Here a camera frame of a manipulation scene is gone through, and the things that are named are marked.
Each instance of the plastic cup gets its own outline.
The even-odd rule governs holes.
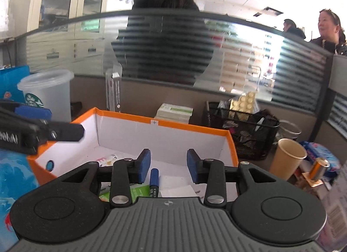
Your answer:
[[[289,121],[279,120],[279,133],[282,136],[281,138],[289,138],[292,140],[296,140],[298,136],[301,134],[301,129],[296,124],[293,124]]]
[[[307,152],[298,142],[282,138],[278,141],[275,157],[269,172],[281,179],[287,180],[299,167]]]
[[[66,70],[39,72],[26,76],[17,85],[25,102],[34,107],[47,108],[52,120],[71,122],[70,80],[74,73]]]

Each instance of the circular pad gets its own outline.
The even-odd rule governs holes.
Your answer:
[[[253,239],[270,245],[300,245],[315,240],[327,214],[321,201],[281,180],[256,183],[231,206],[235,224]]]
[[[300,204],[286,197],[273,197],[265,200],[261,205],[261,210],[268,217],[280,221],[289,221],[301,214]]]
[[[19,238],[64,243],[87,235],[101,223],[105,207],[98,196],[79,183],[51,183],[13,204],[10,219]]]
[[[39,201],[34,207],[36,215],[45,220],[60,220],[70,216],[75,210],[75,204],[68,198],[51,197]]]

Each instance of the blue marker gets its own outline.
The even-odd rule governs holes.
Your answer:
[[[158,197],[159,191],[159,171],[156,168],[151,170],[150,176],[150,197]]]

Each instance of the copper cylinder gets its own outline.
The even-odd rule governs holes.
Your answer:
[[[309,179],[311,181],[318,181],[323,177],[324,173],[329,167],[330,163],[326,159],[317,158],[311,168],[311,171],[309,171]]]

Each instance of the colorful package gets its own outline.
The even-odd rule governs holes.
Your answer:
[[[319,157],[327,159],[327,161],[330,163],[330,167],[324,175],[329,178],[334,178],[337,176],[337,171],[341,169],[341,163],[339,159],[334,156],[334,154],[318,143],[303,141],[300,142],[300,144],[307,151],[306,160],[313,164]]]
[[[123,153],[120,151],[114,151],[113,154],[99,158],[96,161],[99,162],[100,167],[105,167],[105,166],[112,166],[114,162],[121,160],[121,159],[124,159],[124,158],[136,159],[137,157],[130,155],[128,153]]]
[[[131,192],[131,199],[133,202],[136,201],[136,198],[141,196],[141,197],[149,197],[150,196],[150,186],[143,185],[143,184],[134,184],[130,186],[130,192]],[[110,201],[110,193],[107,192],[105,194],[102,194],[99,196],[101,201]]]

